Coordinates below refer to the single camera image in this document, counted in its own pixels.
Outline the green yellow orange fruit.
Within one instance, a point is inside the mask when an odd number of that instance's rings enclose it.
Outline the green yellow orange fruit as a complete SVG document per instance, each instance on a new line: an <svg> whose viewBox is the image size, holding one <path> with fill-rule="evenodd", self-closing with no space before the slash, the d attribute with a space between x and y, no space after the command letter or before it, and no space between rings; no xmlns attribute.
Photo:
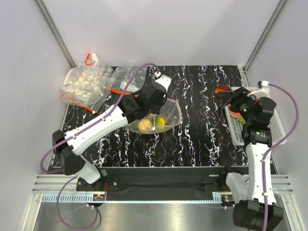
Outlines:
<svg viewBox="0 0 308 231"><path fill-rule="evenodd" d="M163 117L156 117L155 118L155 126L156 127L164 127L166 125L165 119Z"/></svg>

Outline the clear dotted zip bag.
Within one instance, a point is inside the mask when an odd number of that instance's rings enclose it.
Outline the clear dotted zip bag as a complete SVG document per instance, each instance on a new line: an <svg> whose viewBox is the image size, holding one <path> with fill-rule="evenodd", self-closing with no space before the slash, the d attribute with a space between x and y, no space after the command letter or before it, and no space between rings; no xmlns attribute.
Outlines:
<svg viewBox="0 0 308 231"><path fill-rule="evenodd" d="M155 126L155 118L156 117L163 117L165 119L166 125L164 127L156 127ZM163 133L171 128L177 126L182 121L182 113L180 109L180 104L178 100L167 99L166 103L160 109L159 114L149 114L148 116L144 117L143 119L149 119L152 122L152 130L149 134L157 134ZM127 131L132 131L137 134L144 134L139 132L138 123L140 120L135 120L134 122L126 125L124 127Z"/></svg>

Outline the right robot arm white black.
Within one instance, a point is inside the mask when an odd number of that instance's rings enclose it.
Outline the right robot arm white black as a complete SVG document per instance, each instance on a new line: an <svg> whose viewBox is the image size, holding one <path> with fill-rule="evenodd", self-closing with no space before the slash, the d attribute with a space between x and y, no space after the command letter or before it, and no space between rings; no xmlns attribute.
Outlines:
<svg viewBox="0 0 308 231"><path fill-rule="evenodd" d="M283 208L277 206L270 174L272 135L269 124L276 102L244 87L228 88L220 95L224 104L245 120L242 139L249 162L249 180L246 182L240 173L229 172L218 179L219 187L232 192L235 226L250 231L272 231L284 217Z"/></svg>

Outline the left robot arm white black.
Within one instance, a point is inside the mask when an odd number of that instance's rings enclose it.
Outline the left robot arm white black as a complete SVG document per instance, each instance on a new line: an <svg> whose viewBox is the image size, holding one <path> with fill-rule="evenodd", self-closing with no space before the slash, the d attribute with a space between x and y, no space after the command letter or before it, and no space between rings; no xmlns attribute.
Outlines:
<svg viewBox="0 0 308 231"><path fill-rule="evenodd" d="M124 95L119 103L112 105L101 115L67 133L57 130L52 134L54 154L62 172L76 175L86 181L91 189L103 187L102 173L86 160L82 153L97 140L118 128L141 120L149 114L158 114L167 100L171 79L165 75L133 93Z"/></svg>

